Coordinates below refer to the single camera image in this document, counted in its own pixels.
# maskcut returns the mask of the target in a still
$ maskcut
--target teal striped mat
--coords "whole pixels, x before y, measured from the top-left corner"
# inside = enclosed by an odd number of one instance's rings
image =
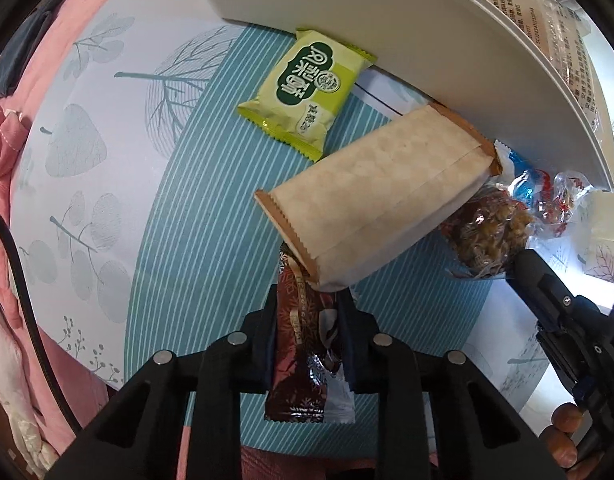
[[[281,242],[255,205],[310,164],[236,114],[293,42],[250,26],[203,92],[154,200],[136,264],[125,338],[129,377],[158,349],[179,355],[206,348],[262,307],[275,281]],[[327,138],[326,152],[388,120],[350,96]],[[414,348],[460,348],[481,311],[489,282],[443,274],[451,259],[432,233],[359,283],[358,306]],[[366,457],[375,453],[376,398],[356,398],[357,423],[280,424],[263,420],[263,397],[242,397],[242,442],[276,452]]]

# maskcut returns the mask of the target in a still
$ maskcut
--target finger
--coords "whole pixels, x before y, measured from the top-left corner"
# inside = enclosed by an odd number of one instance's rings
[[[583,414],[576,404],[567,402],[562,404],[552,413],[552,424],[563,433],[574,433],[580,428]]]
[[[578,452],[574,443],[554,426],[547,426],[540,439],[545,442],[547,449],[552,454],[556,463],[563,468],[572,467],[578,458]]]
[[[567,480],[584,480],[598,465],[601,458],[602,454],[597,454],[591,456],[590,458],[586,458],[581,463],[575,465],[569,471],[567,471]]]

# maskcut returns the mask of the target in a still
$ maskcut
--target green snack package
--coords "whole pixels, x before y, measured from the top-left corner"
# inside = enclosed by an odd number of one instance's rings
[[[358,75],[375,57],[315,30],[297,30],[287,51],[238,112],[314,162]]]

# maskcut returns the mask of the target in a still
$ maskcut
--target silver rivet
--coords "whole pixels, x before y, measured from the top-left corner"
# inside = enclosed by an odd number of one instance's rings
[[[460,350],[452,350],[447,352],[447,360],[452,365],[464,365],[467,362],[467,357]]]
[[[242,345],[246,340],[247,334],[244,332],[232,332],[227,336],[230,345]]]
[[[373,342],[376,343],[378,346],[389,346],[393,342],[393,339],[389,334],[383,334],[382,332],[379,332],[378,334],[373,336]]]
[[[157,365],[166,365],[169,361],[171,361],[173,356],[174,354],[172,354],[169,350],[158,350],[153,355],[153,361]]]

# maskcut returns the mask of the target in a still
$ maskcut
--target dark gray cloth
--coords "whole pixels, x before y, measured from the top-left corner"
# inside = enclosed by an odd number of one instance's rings
[[[0,54],[0,98],[13,94],[63,0],[47,0],[18,27]]]

